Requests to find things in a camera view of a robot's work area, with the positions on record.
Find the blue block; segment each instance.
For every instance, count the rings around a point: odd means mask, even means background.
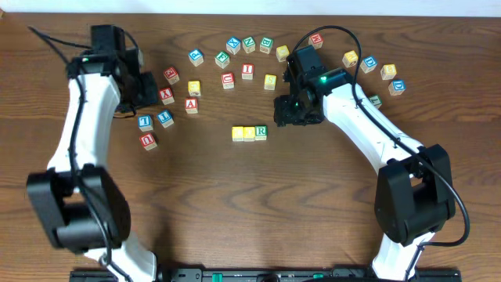
[[[377,65],[377,61],[373,56],[368,56],[363,61],[366,63],[367,67],[374,67]]]
[[[231,37],[226,44],[230,45],[232,48],[236,48],[240,44],[240,40],[236,37]]]
[[[158,120],[161,124],[164,124],[172,119],[171,114],[168,111],[164,110],[163,112],[157,115]]]
[[[197,60],[202,56],[202,52],[199,49],[194,49],[192,52],[189,53],[189,57],[192,60]]]
[[[393,89],[395,91],[405,90],[405,83],[403,80],[392,81],[391,83],[393,83]]]
[[[138,117],[138,126],[140,128],[151,126],[151,117],[149,115]]]

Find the toy block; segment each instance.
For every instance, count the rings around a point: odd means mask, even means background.
[[[322,35],[320,35],[320,34],[310,35],[310,37],[308,39],[308,44],[313,45],[313,48],[315,48],[315,49],[322,47],[322,44],[323,44]]]
[[[169,81],[170,85],[173,85],[174,83],[179,81],[179,74],[177,71],[175,71],[175,68],[169,67],[167,70],[164,71],[164,76]]]
[[[368,56],[364,60],[362,60],[362,63],[360,64],[360,68],[362,71],[366,74],[370,71],[373,71],[377,66],[377,61],[374,59],[373,56]]]
[[[263,38],[261,44],[259,45],[259,51],[269,54],[272,51],[273,39]]]
[[[199,49],[194,49],[189,53],[189,60],[193,64],[193,66],[198,67],[201,63],[204,62],[204,54]]]
[[[190,96],[202,96],[200,81],[188,81],[188,92]]]
[[[266,140],[266,137],[268,137],[268,128],[266,125],[256,126],[256,141]]]
[[[287,56],[289,56],[287,45],[276,47],[276,59],[278,59],[279,62],[285,62]]]
[[[243,141],[253,142],[256,140],[256,128],[254,126],[246,126],[243,128]]]
[[[195,98],[190,98],[185,100],[185,109],[188,114],[198,113],[198,102]]]
[[[392,81],[388,89],[390,90],[390,95],[400,95],[405,91],[405,83],[403,80]]]
[[[359,57],[355,51],[346,52],[343,56],[343,63],[345,67],[353,67],[359,61]]]
[[[223,89],[235,88],[235,78],[232,73],[221,74],[221,80]]]
[[[216,55],[216,64],[224,69],[229,65],[229,55],[225,51],[221,51]]]
[[[157,146],[157,142],[155,142],[155,138],[151,133],[146,134],[145,136],[141,136],[141,144],[142,147],[146,150],[151,150]]]
[[[265,75],[265,89],[266,90],[275,90],[276,84],[276,75],[267,74]]]
[[[170,88],[165,88],[160,90],[160,100],[164,105],[168,105],[174,102],[174,95]]]
[[[378,95],[374,95],[369,97],[369,101],[377,108],[381,107],[383,104],[383,101],[381,101],[381,98]]]
[[[157,115],[158,121],[164,126],[164,128],[167,128],[169,125],[174,124],[174,120],[172,119],[171,114],[169,114],[168,111],[164,110],[163,112],[159,113]]]
[[[242,79],[254,78],[254,65],[250,63],[245,63],[242,65]]]
[[[228,52],[232,53],[233,55],[236,55],[240,51],[240,47],[242,47],[240,40],[234,36],[232,36],[226,42],[226,50],[228,50]]]
[[[232,139],[235,142],[243,141],[243,126],[232,127]]]
[[[394,64],[384,65],[381,68],[381,78],[383,80],[393,79],[397,75],[397,68]]]
[[[149,115],[138,117],[138,126],[142,132],[153,130],[153,121]]]
[[[251,36],[243,40],[243,50],[247,54],[256,50],[256,42]]]

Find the wooden tabletop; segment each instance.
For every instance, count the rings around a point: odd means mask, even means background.
[[[275,39],[294,47],[311,29],[337,24],[355,32],[363,56],[394,63],[407,90],[390,96],[379,69],[360,74],[367,95],[378,94],[380,110],[425,146],[443,146],[451,159],[454,187],[471,218],[469,240],[457,248],[429,247],[421,267],[459,268],[465,281],[501,277],[501,20],[362,16],[193,16],[4,14],[0,20],[0,277],[2,281],[66,281],[74,267],[96,263],[53,250],[27,199],[30,172],[41,172],[54,154],[67,112],[64,65],[27,29],[89,43],[89,27],[116,24],[144,52],[146,70],[159,87],[162,71],[176,67],[175,124],[155,119],[158,148],[146,152],[137,120],[114,120],[109,172],[132,210],[132,229],[161,261],[208,268],[332,267],[368,265],[382,232],[373,213],[376,173],[335,125],[277,128],[275,91],[263,89],[265,74],[279,78],[285,63],[273,49],[231,56],[222,70],[214,55],[231,36]],[[339,31],[325,31],[319,54],[330,68],[355,48]],[[194,67],[188,52],[205,62]],[[61,49],[72,57],[77,50]],[[240,77],[253,63],[253,81]],[[232,71],[233,90],[220,74]],[[199,114],[188,115],[187,81],[200,80]],[[269,140],[234,143],[233,125],[267,125]],[[435,240],[463,232],[459,213]]]

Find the white background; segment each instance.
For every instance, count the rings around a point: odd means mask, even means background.
[[[501,16],[501,0],[0,0],[6,12]]]

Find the wooden table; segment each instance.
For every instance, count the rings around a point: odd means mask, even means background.
[[[427,248],[421,267],[458,267],[465,281],[501,276],[501,20],[361,16],[177,16],[11,14],[0,21],[0,277],[2,281],[65,281],[73,267],[95,267],[68,251],[53,250],[27,199],[28,173],[45,170],[67,112],[64,65],[31,34],[89,43],[93,24],[116,24],[135,36],[159,87],[175,66],[181,81],[169,109],[175,125],[155,121],[159,147],[146,152],[136,119],[115,120],[109,171],[132,210],[132,229],[162,261],[209,268],[332,267],[367,265],[382,232],[373,214],[376,174],[336,126],[273,122],[273,98],[288,93],[281,81],[263,89],[265,74],[281,76],[275,51],[240,51],[221,70],[214,55],[231,36],[275,39],[288,45],[311,29],[338,24],[353,30],[364,56],[395,63],[407,90],[389,96],[379,71],[361,74],[367,95],[379,94],[381,111],[423,144],[449,153],[455,188],[471,217],[470,239],[458,248]],[[341,32],[323,32],[324,63],[341,66],[354,49]],[[188,51],[205,62],[194,67]],[[77,50],[61,49],[69,56]],[[253,81],[242,81],[253,63]],[[233,90],[220,74],[232,71]],[[186,114],[187,81],[202,83],[200,113]],[[232,125],[267,125],[269,140],[233,143]],[[435,240],[463,230],[459,210]]]

